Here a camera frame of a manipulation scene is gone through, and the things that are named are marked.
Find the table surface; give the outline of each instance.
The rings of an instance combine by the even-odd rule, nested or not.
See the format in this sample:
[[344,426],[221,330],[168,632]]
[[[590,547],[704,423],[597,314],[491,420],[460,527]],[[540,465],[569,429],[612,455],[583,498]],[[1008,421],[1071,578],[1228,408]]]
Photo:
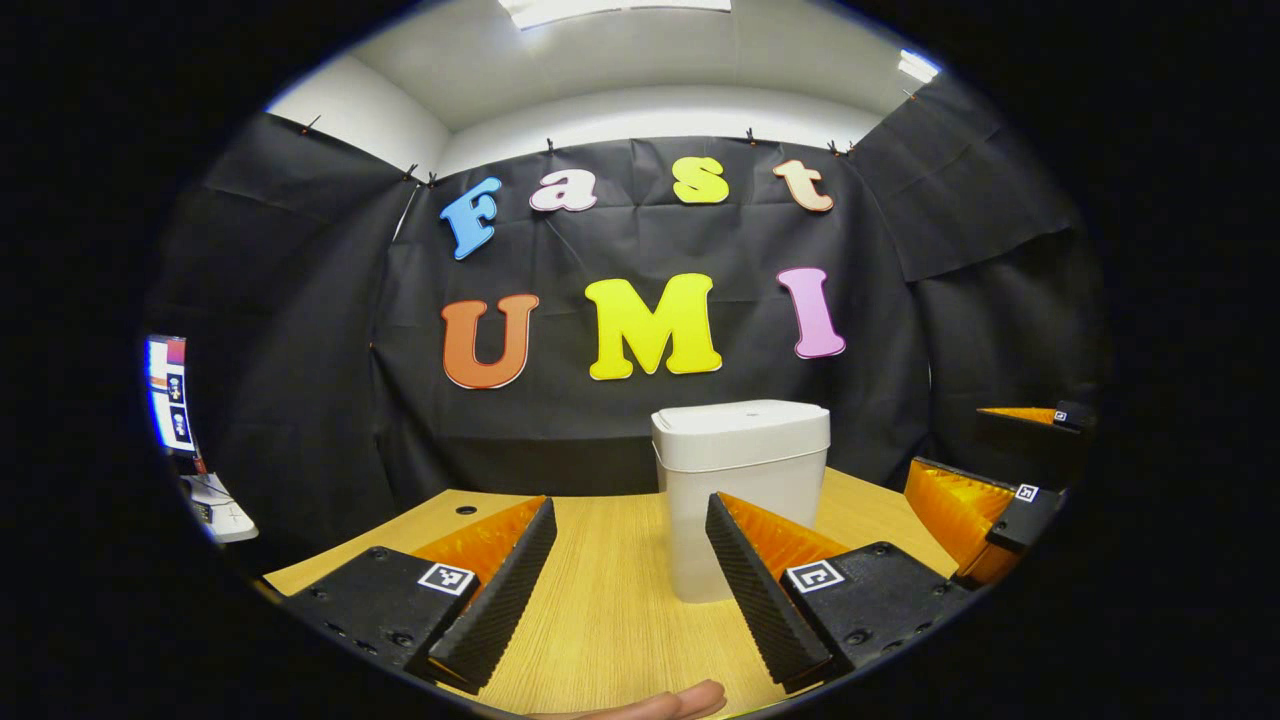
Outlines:
[[[265,579],[293,594],[370,546],[413,552],[524,500],[527,496],[445,491]],[[732,600],[687,605],[672,592],[663,496],[554,500],[556,544],[525,615],[489,684],[466,697],[517,714],[571,712],[678,692],[712,678],[728,698],[714,717],[787,697],[769,679]],[[458,515],[463,505],[477,511]],[[829,468],[817,529],[851,548],[891,542],[942,575],[956,570],[901,493]]]

